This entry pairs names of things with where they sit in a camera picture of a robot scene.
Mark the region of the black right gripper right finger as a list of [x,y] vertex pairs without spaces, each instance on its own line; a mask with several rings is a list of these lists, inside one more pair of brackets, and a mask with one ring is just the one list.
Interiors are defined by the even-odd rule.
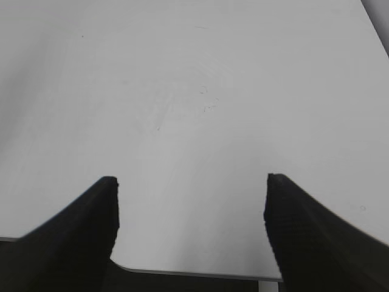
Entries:
[[286,175],[267,176],[264,222],[285,291],[388,291],[388,245]]

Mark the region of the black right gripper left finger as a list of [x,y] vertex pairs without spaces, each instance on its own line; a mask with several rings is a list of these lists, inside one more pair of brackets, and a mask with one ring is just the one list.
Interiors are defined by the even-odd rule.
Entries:
[[50,220],[1,246],[1,291],[100,291],[119,229],[119,184],[104,176]]

